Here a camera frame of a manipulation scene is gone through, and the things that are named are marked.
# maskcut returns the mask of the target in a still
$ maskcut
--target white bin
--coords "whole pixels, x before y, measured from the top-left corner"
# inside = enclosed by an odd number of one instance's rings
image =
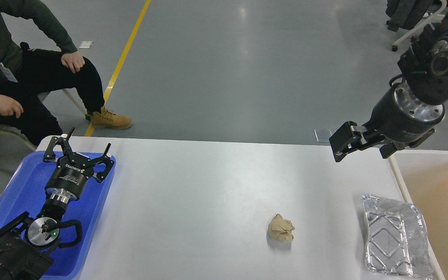
[[[403,150],[394,154],[393,161],[412,203],[423,213],[428,240],[448,280],[448,151]]]

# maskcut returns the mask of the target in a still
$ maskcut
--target id badge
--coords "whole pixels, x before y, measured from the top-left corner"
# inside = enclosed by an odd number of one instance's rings
[[[3,72],[3,74],[5,75],[5,77],[10,82],[18,83],[18,81],[16,80],[15,76],[13,75],[13,73],[11,73],[11,70],[7,69],[2,63],[0,63],[0,69]]]

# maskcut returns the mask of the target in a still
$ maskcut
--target blue tray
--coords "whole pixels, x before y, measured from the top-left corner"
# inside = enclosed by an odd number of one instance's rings
[[[59,158],[63,154],[55,152]],[[101,154],[81,153],[90,158],[97,158]],[[16,172],[8,183],[7,188],[0,197],[0,228],[21,213],[28,211],[30,217],[35,218],[41,210],[46,199],[44,186],[56,168],[55,163],[42,161],[44,151],[36,151],[26,156],[18,166]],[[43,280],[72,280],[77,276],[91,245],[96,222],[101,214],[107,198],[108,190],[114,177],[115,163],[107,178],[99,184],[94,179],[87,181],[80,199],[69,203],[69,207],[62,221],[72,219],[82,223],[82,241],[71,248],[57,248],[50,257],[54,264],[41,279]],[[101,164],[94,169],[101,171],[105,165]],[[75,228],[60,230],[62,242],[71,242],[75,239]]]

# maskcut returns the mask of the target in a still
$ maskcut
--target tan boot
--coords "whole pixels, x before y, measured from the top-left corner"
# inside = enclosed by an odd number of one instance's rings
[[[132,120],[124,115],[117,115],[107,110],[105,106],[101,107],[101,113],[87,112],[86,119],[91,120],[94,128],[111,128],[116,130],[126,130],[132,126]]]

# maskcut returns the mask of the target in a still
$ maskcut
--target gray floor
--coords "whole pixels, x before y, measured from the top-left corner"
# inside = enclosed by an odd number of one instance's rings
[[[44,1],[106,87],[144,1]],[[366,122],[400,73],[392,52],[404,31],[386,29],[386,2],[372,0],[152,0],[107,107],[129,115],[126,131],[95,137],[327,145],[314,129]],[[57,49],[32,21],[6,16],[14,40]],[[70,101],[45,105],[64,130],[88,122]],[[446,118],[420,149],[448,151]],[[29,150],[0,137],[0,191]]]

